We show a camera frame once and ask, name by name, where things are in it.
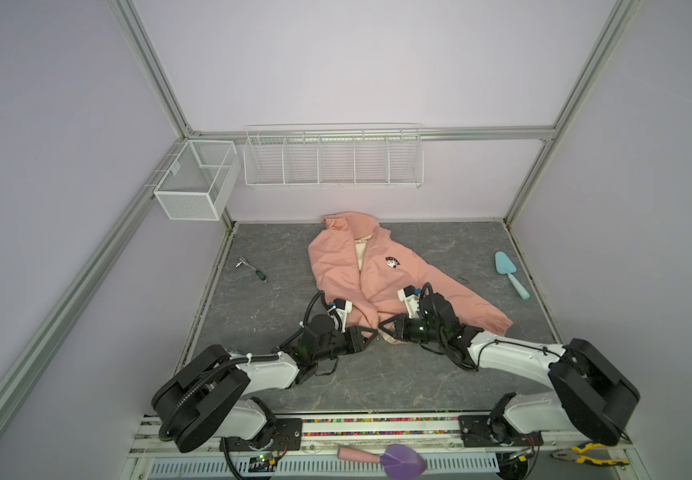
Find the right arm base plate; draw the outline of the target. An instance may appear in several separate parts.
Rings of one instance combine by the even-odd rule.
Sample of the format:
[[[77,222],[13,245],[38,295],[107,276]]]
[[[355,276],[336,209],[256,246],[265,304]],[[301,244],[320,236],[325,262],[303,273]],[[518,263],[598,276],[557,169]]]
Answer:
[[[540,432],[520,433],[503,418],[489,415],[460,415],[461,439],[467,448],[538,447],[544,445]]]

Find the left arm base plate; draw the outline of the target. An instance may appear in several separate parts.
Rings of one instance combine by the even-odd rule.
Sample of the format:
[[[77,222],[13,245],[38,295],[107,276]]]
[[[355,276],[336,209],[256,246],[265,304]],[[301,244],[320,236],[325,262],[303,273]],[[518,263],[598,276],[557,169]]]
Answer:
[[[228,437],[226,444],[230,452],[251,451],[298,451],[303,440],[301,418],[281,418],[264,426],[251,440]]]

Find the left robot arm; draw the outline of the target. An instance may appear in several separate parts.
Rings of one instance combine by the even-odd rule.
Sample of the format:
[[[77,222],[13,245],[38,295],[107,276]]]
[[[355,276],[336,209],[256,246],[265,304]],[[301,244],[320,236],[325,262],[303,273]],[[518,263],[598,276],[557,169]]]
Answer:
[[[284,432],[278,417],[255,394],[301,385],[322,362],[361,353],[378,337],[371,327],[349,325],[351,303],[325,300],[320,290],[309,302],[297,331],[267,354],[232,353],[207,347],[153,396],[160,419],[158,439],[181,453],[219,437],[251,449],[268,448]]]

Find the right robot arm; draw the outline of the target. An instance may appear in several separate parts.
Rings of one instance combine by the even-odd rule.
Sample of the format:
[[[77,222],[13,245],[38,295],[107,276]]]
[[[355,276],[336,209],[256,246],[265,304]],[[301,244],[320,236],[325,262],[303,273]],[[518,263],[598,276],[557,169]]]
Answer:
[[[505,394],[472,437],[502,446],[545,431],[574,430],[605,446],[624,438],[641,394],[591,342],[512,339],[462,323],[439,293],[402,299],[406,312],[379,324],[391,338],[427,347],[466,371],[497,369],[546,386],[539,394]]]

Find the pink zip jacket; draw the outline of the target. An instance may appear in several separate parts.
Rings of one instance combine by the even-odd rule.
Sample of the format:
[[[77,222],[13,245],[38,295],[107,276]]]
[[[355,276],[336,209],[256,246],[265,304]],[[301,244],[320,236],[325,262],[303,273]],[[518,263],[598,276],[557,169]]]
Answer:
[[[513,321],[479,294],[391,239],[391,231],[364,213],[342,212],[322,218],[324,229],[308,246],[317,288],[326,300],[350,301],[349,326],[373,329],[405,313],[398,292],[429,282],[452,303],[462,323],[504,335]]]

